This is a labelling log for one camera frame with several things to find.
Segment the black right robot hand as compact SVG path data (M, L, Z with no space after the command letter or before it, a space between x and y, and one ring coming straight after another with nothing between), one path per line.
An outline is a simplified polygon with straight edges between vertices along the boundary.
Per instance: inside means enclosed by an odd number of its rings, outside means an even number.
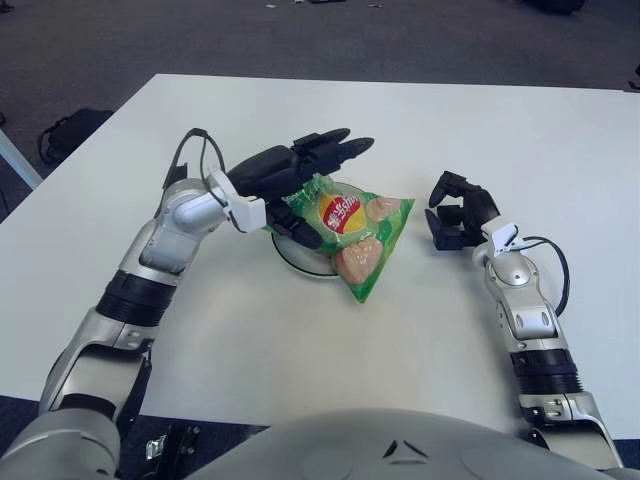
M428 200L425 217L434 246L462 250L485 242L481 227L500 212L491 195L461 175L444 171Z

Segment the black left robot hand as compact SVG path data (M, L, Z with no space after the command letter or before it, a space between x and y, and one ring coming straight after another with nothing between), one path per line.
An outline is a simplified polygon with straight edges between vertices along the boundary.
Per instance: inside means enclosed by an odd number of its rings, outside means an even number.
M301 191L315 175L338 171L374 144L371 137L350 140L349 135L348 128L311 133L290 147L278 145L246 159L230 170L228 178L240 195L265 202L266 225L273 232L317 250L323 243L320 233L284 199Z

